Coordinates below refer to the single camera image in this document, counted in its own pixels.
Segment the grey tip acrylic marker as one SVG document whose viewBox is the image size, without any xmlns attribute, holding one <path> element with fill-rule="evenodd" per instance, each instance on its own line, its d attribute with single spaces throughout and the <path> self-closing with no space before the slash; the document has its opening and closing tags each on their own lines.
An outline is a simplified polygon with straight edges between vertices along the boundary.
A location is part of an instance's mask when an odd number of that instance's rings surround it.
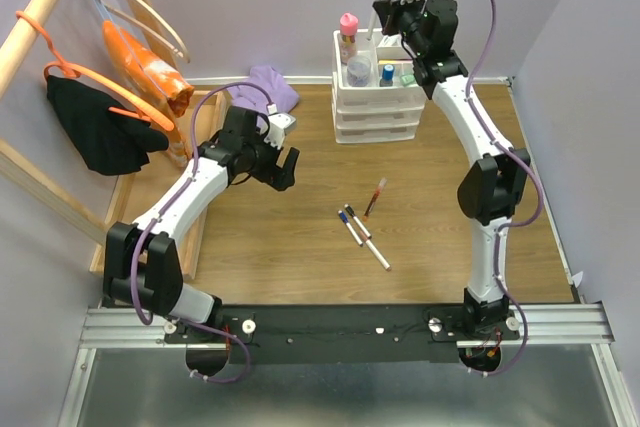
<svg viewBox="0 0 640 427">
<path fill-rule="evenodd" d="M 375 25 L 376 25 L 376 22 L 377 22 L 377 18 L 378 18 L 377 13 L 375 11 L 375 8 L 373 7 L 373 4 L 372 4 L 372 13 L 370 15 L 370 19 L 369 19 L 369 23 L 368 23 L 368 29 L 367 29 L 367 36 L 366 36 L 367 41 L 370 41 L 372 39 L 373 30 L 375 28 Z"/>
</svg>

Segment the pink cap crayon bottle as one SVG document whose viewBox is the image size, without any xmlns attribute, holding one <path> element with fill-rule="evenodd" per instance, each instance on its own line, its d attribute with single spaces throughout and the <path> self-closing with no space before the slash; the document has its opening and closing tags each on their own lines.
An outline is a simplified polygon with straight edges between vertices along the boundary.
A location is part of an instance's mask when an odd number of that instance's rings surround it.
<svg viewBox="0 0 640 427">
<path fill-rule="evenodd" d="M 339 21 L 339 50 L 340 60 L 346 65 L 357 54 L 356 35 L 359 20 L 351 13 L 344 13 Z"/>
</svg>

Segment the grey blue cap glue bottle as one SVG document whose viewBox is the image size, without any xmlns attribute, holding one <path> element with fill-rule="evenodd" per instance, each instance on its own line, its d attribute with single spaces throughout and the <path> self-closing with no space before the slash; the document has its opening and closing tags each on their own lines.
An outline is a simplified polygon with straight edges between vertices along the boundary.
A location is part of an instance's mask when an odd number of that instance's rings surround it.
<svg viewBox="0 0 640 427">
<path fill-rule="evenodd" d="M 380 87 L 392 87 L 395 67 L 393 64 L 384 64 L 381 69 L 381 77 L 379 80 Z"/>
</svg>

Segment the clear round jar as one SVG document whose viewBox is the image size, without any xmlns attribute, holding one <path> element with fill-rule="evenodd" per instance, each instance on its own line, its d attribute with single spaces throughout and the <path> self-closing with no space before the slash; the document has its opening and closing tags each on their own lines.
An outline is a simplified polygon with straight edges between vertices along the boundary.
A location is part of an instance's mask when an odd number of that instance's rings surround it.
<svg viewBox="0 0 640 427">
<path fill-rule="evenodd" d="M 347 83 L 351 87 L 367 87 L 371 77 L 372 65 L 367 56 L 354 55 L 346 64 Z"/>
</svg>

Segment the white plastic drawer organizer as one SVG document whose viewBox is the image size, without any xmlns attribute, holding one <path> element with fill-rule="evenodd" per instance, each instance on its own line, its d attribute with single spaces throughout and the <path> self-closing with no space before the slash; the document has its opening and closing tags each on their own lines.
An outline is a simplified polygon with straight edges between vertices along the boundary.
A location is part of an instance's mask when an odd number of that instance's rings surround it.
<svg viewBox="0 0 640 427">
<path fill-rule="evenodd" d="M 400 77 L 413 74 L 412 63 L 403 57 L 402 49 L 387 48 L 380 29 L 373 30 L 367 41 L 367 30 L 356 35 L 357 55 L 367 56 L 372 65 L 367 87 L 351 87 L 347 83 L 346 65 L 340 60 L 339 32 L 333 32 L 332 52 L 332 117 L 336 142 L 339 144 L 383 143 L 411 140 L 417 133 L 427 98 L 421 87 L 403 87 Z M 393 64 L 392 87 L 380 87 L 384 64 Z"/>
</svg>

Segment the black cap whiteboard marker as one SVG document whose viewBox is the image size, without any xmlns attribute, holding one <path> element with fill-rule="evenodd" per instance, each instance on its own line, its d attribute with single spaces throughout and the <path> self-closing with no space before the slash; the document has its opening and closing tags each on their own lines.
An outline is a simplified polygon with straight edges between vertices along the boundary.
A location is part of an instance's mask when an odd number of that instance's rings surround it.
<svg viewBox="0 0 640 427">
<path fill-rule="evenodd" d="M 348 215 L 352 218 L 352 220 L 355 222 L 355 224 L 358 226 L 358 228 L 360 229 L 360 231 L 364 235 L 364 237 L 366 239 L 371 239 L 372 238 L 372 234 L 366 228 L 366 226 L 363 223 L 363 221 L 356 215 L 354 209 L 349 204 L 344 204 L 344 209 L 348 213 Z"/>
</svg>

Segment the blue cap whiteboard marker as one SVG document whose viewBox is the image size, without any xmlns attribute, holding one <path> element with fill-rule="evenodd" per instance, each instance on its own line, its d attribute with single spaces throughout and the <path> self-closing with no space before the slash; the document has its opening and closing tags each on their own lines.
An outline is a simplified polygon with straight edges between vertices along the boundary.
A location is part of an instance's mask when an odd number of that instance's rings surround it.
<svg viewBox="0 0 640 427">
<path fill-rule="evenodd" d="M 338 210 L 337 214 L 338 214 L 338 217 L 340 218 L 340 220 L 343 222 L 343 224 L 347 228 L 347 230 L 349 231 L 349 233 L 351 234 L 351 236 L 354 238 L 354 240 L 357 243 L 357 245 L 362 247 L 364 245 L 364 242 L 361 239 L 361 237 L 359 236 L 359 234 L 356 232 L 354 227 L 352 226 L 352 224 L 349 221 L 346 213 L 343 210 Z"/>
</svg>

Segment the red gel pen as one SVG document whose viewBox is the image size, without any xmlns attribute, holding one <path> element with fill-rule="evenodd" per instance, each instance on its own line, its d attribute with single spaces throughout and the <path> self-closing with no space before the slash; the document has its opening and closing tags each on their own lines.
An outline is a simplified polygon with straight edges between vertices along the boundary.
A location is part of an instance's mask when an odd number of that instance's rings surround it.
<svg viewBox="0 0 640 427">
<path fill-rule="evenodd" d="M 384 190 L 385 186 L 387 184 L 387 179 L 386 178 L 382 178 L 379 183 L 377 184 L 374 193 L 372 194 L 372 197 L 364 211 L 364 215 L 363 215 L 363 219 L 365 221 L 367 221 L 376 205 L 376 202 L 378 201 L 378 198 L 380 197 L 382 191 Z"/>
</svg>

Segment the brown cap white marker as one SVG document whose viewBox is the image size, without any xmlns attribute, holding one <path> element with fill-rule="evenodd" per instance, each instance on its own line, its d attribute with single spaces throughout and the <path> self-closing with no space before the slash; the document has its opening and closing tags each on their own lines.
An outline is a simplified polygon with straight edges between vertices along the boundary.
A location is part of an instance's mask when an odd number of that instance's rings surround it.
<svg viewBox="0 0 640 427">
<path fill-rule="evenodd" d="M 390 271 L 391 270 L 391 265 L 388 262 L 388 260 L 381 254 L 381 252 L 378 250 L 378 248 L 374 245 L 374 243 L 372 242 L 371 239 L 366 239 L 364 241 L 364 244 L 366 245 L 366 247 L 370 250 L 370 252 L 374 255 L 374 257 L 377 259 L 377 261 L 381 264 L 381 266 L 386 270 L 386 271 Z"/>
</svg>

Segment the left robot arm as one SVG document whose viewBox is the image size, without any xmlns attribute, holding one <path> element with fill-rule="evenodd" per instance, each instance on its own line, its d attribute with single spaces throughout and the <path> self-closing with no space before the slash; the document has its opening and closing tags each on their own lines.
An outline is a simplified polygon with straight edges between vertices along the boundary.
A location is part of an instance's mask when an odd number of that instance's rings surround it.
<svg viewBox="0 0 640 427">
<path fill-rule="evenodd" d="M 222 128 L 201 143 L 186 170 L 161 199 L 132 223 L 115 223 L 105 245 L 103 293 L 155 314 L 187 321 L 201 342 L 214 340 L 222 327 L 221 300 L 183 280 L 178 247 L 209 204 L 234 180 L 247 175 L 276 191 L 295 183 L 299 151 L 282 151 L 296 126 L 288 113 L 232 106 Z"/>
</svg>

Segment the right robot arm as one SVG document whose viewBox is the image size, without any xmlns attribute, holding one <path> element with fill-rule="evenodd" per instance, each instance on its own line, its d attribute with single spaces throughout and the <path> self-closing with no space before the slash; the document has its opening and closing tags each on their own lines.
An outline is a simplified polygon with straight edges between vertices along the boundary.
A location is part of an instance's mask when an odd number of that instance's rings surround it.
<svg viewBox="0 0 640 427">
<path fill-rule="evenodd" d="M 510 315 L 506 237 L 531 159 L 492 122 L 453 49 L 458 27 L 454 0 L 378 0 L 373 8 L 383 34 L 400 37 L 417 84 L 449 120 L 470 164 L 457 199 L 471 221 L 472 267 L 456 319 L 467 336 L 480 339 Z"/>
</svg>

